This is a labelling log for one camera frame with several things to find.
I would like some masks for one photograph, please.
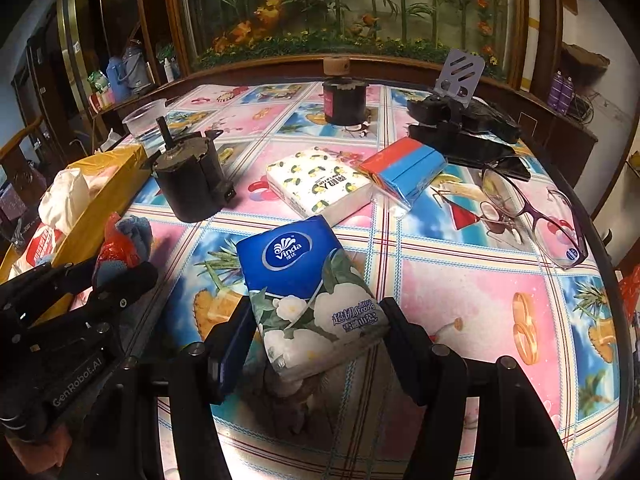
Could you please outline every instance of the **tablecloth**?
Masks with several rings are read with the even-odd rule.
[[[145,301],[164,305],[146,353],[170,356],[203,339],[246,293],[239,265],[230,264],[215,283],[202,262],[216,254],[234,262],[238,240],[298,219],[269,190],[267,164],[312,146],[357,164],[406,136],[415,122],[406,101],[426,95],[370,85],[369,123],[359,128],[326,124],[319,82],[205,85],[178,99],[167,116],[172,128],[223,130],[216,147],[238,195],[213,218],[184,224],[151,178],[129,207],[128,214],[149,219],[154,233],[151,261],[160,278]],[[162,145],[157,132],[141,142],[149,153]],[[531,172],[518,186],[551,214],[553,182],[526,145],[515,149]],[[530,241],[530,219],[497,216],[479,183],[479,171],[449,165],[406,216],[373,202],[334,231],[376,296],[396,298],[408,320],[435,340],[465,357],[514,356],[578,480],[595,479],[609,460],[620,384],[598,267],[591,255],[569,271],[553,266]],[[527,326],[524,348],[517,323]],[[212,406],[234,478],[401,478],[424,412],[402,392],[384,345],[303,381],[285,399],[270,390],[268,366],[256,335],[235,392]],[[160,399],[159,414],[165,475],[177,478],[167,399]],[[477,420],[478,401],[469,399],[457,478],[470,473]]]

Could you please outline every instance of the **purple bottle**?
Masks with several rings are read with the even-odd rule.
[[[560,92],[560,98],[558,99],[558,106],[556,107],[556,111],[559,114],[565,115],[566,111],[569,109],[569,104],[571,104],[571,99],[574,98],[574,83],[571,81],[571,78],[568,77],[562,83],[562,91]]]
[[[558,108],[558,101],[560,99],[560,94],[562,93],[563,82],[562,74],[558,71],[558,73],[554,74],[554,78],[551,81],[551,89],[549,90],[549,97],[546,98],[546,104],[548,104],[553,110]]]

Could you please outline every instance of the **plastic bowl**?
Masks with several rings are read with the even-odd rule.
[[[131,135],[141,137],[149,130],[153,130],[158,126],[156,119],[158,117],[164,117],[166,114],[165,102],[166,99],[151,101],[149,104],[138,108],[135,112],[126,116],[122,120],[122,124],[129,129]]]

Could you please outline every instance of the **vinda logo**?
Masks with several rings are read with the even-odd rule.
[[[311,250],[311,238],[303,233],[284,233],[274,238],[262,252],[262,264],[271,270],[292,266]]]

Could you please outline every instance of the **white bottle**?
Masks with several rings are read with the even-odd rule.
[[[164,73],[166,74],[166,81],[171,83],[174,81],[174,71],[171,70],[171,63],[169,63],[169,58],[164,58]]]

